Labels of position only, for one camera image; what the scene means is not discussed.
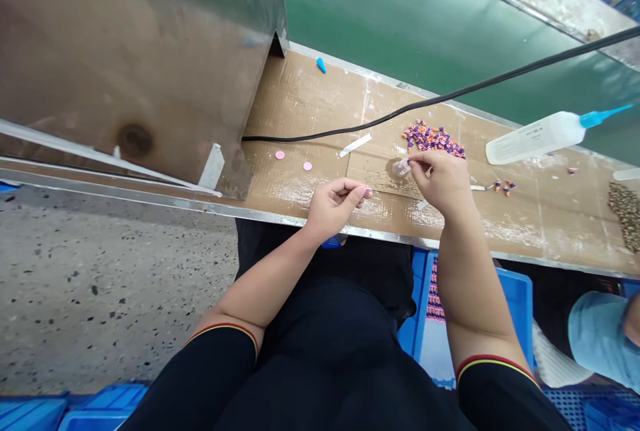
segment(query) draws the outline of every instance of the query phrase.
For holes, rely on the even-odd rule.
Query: black wire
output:
[[[498,75],[493,78],[480,81],[479,83],[475,83],[474,85],[459,89],[457,91],[452,91],[447,95],[442,95],[442,96],[431,98],[424,101],[418,101],[417,103],[411,103],[410,105],[403,106],[402,108],[399,108],[396,111],[393,111],[392,113],[389,113],[386,116],[370,121],[369,123],[365,123],[364,125],[358,125],[351,128],[342,128],[342,129],[337,129],[332,131],[323,131],[322,133],[316,133],[315,135],[307,135],[303,137],[277,138],[277,137],[256,136],[256,137],[243,137],[242,141],[279,141],[279,142],[306,141],[306,140],[322,138],[330,135],[340,135],[341,133],[353,133],[354,131],[360,131],[366,128],[374,127],[375,125],[379,125],[380,123],[384,123],[385,121],[395,118],[396,116],[402,115],[403,113],[406,113],[409,110],[436,105],[437,103],[442,103],[443,101],[455,99],[462,95],[472,93],[473,91],[478,91],[479,89],[490,87],[492,85],[496,85],[497,83],[502,83],[503,81],[506,81],[508,79],[515,78],[520,75],[524,75],[525,73],[529,73],[530,71],[544,68],[546,66],[559,63],[560,61],[564,61],[569,58],[574,58],[576,56],[584,55],[585,53],[589,53],[591,51],[595,51],[606,46],[611,46],[616,43],[620,43],[621,41],[626,41],[628,39],[635,38],[637,36],[640,36],[640,26],[636,26],[634,28],[629,28],[624,31],[620,31],[619,33],[616,33],[614,35],[608,36],[606,38],[602,38],[592,43],[587,43],[585,45],[563,51],[561,53],[558,53],[557,55],[553,55],[547,58],[542,58],[541,60],[534,61],[533,63],[530,63],[521,68],[516,68],[515,70],[508,71],[506,73],[503,73],[502,75]]]

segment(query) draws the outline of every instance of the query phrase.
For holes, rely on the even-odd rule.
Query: green wall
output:
[[[439,94],[580,44],[502,0],[286,3],[292,41]],[[459,101],[525,124],[640,104],[640,73],[591,53]],[[640,107],[588,132],[583,145],[640,165]]]

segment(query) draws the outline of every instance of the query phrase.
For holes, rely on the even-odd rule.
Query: light blue shirt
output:
[[[640,347],[623,331],[629,300],[589,291],[569,314],[569,343],[576,363],[640,393]]]

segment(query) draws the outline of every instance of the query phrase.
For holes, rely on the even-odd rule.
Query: blue nozzle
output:
[[[631,108],[633,105],[627,105],[624,107],[619,107],[616,109],[608,110],[608,111],[591,111],[586,115],[582,115],[580,117],[580,125],[583,128],[593,128],[594,126],[599,125],[605,119],[609,118],[611,115],[615,115],[616,113],[620,113],[625,109]]]
[[[324,60],[322,60],[322,58],[318,58],[315,62],[318,64],[318,68],[320,68],[323,73],[327,74],[327,67],[325,66]]]

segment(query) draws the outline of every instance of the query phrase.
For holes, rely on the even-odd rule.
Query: speckled floor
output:
[[[152,380],[233,282],[236,246],[222,216],[0,195],[0,394]]]

